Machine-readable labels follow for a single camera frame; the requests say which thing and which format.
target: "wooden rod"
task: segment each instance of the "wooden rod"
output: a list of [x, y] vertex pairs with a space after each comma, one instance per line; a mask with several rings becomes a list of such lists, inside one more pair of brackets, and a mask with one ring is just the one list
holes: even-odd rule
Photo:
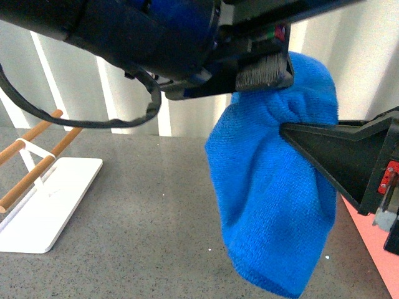
[[69, 132], [67, 136], [65, 136], [64, 139], [62, 139], [60, 143], [52, 149], [51, 153], [54, 156], [58, 157], [63, 152], [63, 150], [65, 150], [66, 147], [70, 145], [71, 142], [73, 142], [73, 140], [76, 138], [77, 135], [79, 135], [82, 130], [83, 128], [73, 128], [72, 131]]
[[[51, 153], [58, 157], [61, 152], [76, 138], [82, 128], [73, 128], [61, 142], [55, 146]], [[53, 156], [45, 157], [36, 167], [19, 181], [1, 200], [0, 213], [5, 213], [17, 199], [40, 177], [40, 175], [55, 161]]]
[[[61, 110], [56, 110], [53, 112], [51, 116], [53, 117], [61, 117], [63, 112]], [[43, 133], [45, 129], [47, 129], [51, 123], [48, 121], [41, 121], [37, 126], [34, 128], [30, 129], [26, 134], [24, 134], [21, 138], [25, 139], [27, 141], [31, 141], [34, 139], [37, 135]], [[4, 151], [0, 153], [0, 166], [3, 165], [5, 162], [10, 160], [16, 153], [18, 153], [20, 150], [22, 150], [25, 147], [25, 142], [21, 140], [15, 141], [12, 145], [7, 147]]]
[[1, 200], [0, 213], [5, 213], [27, 188], [55, 161], [53, 156], [47, 156], [22, 180], [19, 181]]

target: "speckled gray surface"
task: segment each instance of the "speckled gray surface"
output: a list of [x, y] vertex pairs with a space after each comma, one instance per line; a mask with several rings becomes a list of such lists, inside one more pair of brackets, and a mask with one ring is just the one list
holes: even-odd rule
[[[51, 149], [63, 134], [36, 143]], [[17, 131], [0, 136], [4, 148]], [[102, 158], [102, 170], [48, 254], [0, 253], [0, 298], [280, 298], [226, 256], [203, 143], [84, 131], [64, 156]], [[0, 194], [24, 173], [19, 157], [1, 167]], [[301, 298], [390, 298], [341, 201]]]

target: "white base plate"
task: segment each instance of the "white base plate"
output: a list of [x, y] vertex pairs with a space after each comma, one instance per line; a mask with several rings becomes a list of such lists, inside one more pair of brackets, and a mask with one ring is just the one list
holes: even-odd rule
[[0, 252], [48, 252], [102, 167], [101, 159], [61, 158], [0, 223]]

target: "black cable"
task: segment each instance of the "black cable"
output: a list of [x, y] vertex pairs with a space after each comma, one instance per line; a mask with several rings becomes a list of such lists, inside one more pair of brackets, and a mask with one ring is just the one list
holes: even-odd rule
[[109, 128], [132, 128], [134, 126], [140, 126], [158, 114], [161, 108], [161, 89], [158, 83], [143, 69], [140, 69], [135, 73], [135, 77], [147, 88], [151, 94], [151, 103], [147, 106], [147, 112], [145, 116], [136, 118], [132, 121], [123, 120], [109, 120], [109, 121], [80, 121], [80, 120], [64, 120], [61, 118], [55, 118], [49, 115], [47, 112], [35, 107], [29, 103], [15, 88], [11, 82], [7, 79], [2, 66], [0, 64], [0, 87], [4, 93], [10, 98], [10, 100], [22, 110], [34, 115], [42, 120], [55, 123], [61, 126], [74, 126], [79, 128], [91, 128], [91, 129], [109, 129]]

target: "blue towel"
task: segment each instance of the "blue towel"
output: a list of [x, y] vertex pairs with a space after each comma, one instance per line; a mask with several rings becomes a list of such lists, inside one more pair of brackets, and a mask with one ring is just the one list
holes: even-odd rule
[[336, 124], [338, 107], [328, 70], [304, 55], [291, 58], [294, 85], [235, 93], [205, 149], [234, 268], [269, 292], [298, 298], [334, 224], [336, 193], [279, 127]]

